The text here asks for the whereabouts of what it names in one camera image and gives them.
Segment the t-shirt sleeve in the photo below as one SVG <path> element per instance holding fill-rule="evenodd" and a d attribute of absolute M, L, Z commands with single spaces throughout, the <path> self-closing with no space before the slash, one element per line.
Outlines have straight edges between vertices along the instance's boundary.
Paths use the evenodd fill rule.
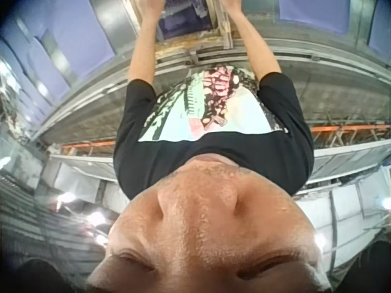
<path fill-rule="evenodd" d="M 300 149 L 309 177 L 314 161 L 312 134 L 291 79 L 282 73 L 267 74 L 260 81 L 258 98 L 288 129 L 287 135 Z"/>
<path fill-rule="evenodd" d="M 148 82 L 135 79 L 128 84 L 123 117 L 114 148 L 114 169 L 117 174 L 124 151 L 138 140 L 144 122 L 155 103 L 156 93 Z"/>

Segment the skin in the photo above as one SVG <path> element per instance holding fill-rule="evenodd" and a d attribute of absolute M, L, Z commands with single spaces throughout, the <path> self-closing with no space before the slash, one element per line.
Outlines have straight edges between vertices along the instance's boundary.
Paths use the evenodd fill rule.
<path fill-rule="evenodd" d="M 259 80 L 281 69 L 241 13 L 235 22 Z M 142 2 L 129 80 L 150 84 L 163 0 Z M 97 292 L 325 292 L 315 230 L 280 187 L 216 154 L 196 156 L 139 194 L 109 233 L 88 284 Z"/>

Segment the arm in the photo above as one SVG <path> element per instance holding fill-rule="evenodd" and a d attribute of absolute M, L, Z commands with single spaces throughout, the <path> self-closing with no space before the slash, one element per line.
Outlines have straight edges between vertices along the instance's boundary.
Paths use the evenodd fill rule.
<path fill-rule="evenodd" d="M 221 0 L 236 24 L 249 56 L 250 64 L 258 80 L 270 72 L 281 72 L 280 65 L 261 35 L 241 11 L 241 0 Z"/>
<path fill-rule="evenodd" d="M 134 47 L 128 79 L 142 79 L 152 84 L 155 76 L 156 26 L 164 7 L 164 0 L 142 0 L 142 24 L 139 38 Z"/>

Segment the hand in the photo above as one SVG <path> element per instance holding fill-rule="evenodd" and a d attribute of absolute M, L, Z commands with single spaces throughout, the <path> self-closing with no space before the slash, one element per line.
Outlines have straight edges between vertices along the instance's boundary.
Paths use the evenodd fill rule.
<path fill-rule="evenodd" d="M 242 0 L 220 0 L 229 15 L 241 13 Z"/>
<path fill-rule="evenodd" d="M 164 8 L 164 0 L 139 0 L 143 20 L 158 21 Z"/>

